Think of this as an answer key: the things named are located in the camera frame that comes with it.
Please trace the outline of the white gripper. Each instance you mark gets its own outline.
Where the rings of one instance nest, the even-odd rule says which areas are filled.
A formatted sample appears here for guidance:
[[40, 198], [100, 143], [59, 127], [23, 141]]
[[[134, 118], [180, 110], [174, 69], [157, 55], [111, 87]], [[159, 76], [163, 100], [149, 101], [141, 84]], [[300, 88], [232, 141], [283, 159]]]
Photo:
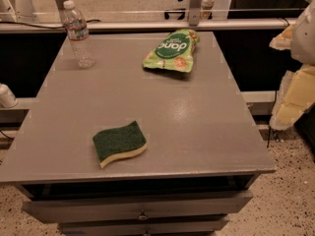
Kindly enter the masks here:
[[315, 1], [274, 37], [269, 46], [276, 50], [290, 50], [291, 57], [303, 64], [296, 72], [286, 71], [277, 92], [270, 126], [286, 130], [315, 103]]

